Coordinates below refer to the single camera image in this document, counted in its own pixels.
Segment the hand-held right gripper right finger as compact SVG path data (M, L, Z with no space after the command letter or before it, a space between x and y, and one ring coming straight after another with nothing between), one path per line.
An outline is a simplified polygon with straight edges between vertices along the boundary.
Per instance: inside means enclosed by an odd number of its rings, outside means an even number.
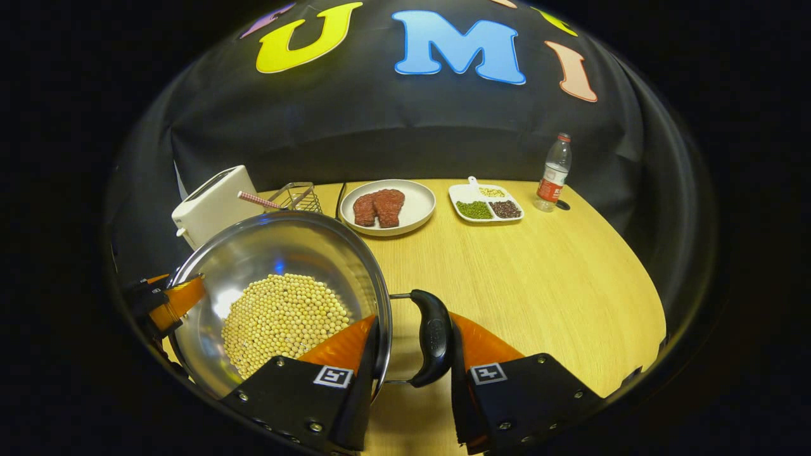
M604 398L551 354L524 355L481 324L452 313L451 404L469 455L535 455Z

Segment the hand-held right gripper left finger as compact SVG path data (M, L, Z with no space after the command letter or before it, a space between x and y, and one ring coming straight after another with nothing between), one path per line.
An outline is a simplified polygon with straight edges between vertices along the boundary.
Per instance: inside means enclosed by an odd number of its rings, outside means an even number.
M370 315L298 360L272 357L221 402L304 452L359 453L373 400L378 326Z

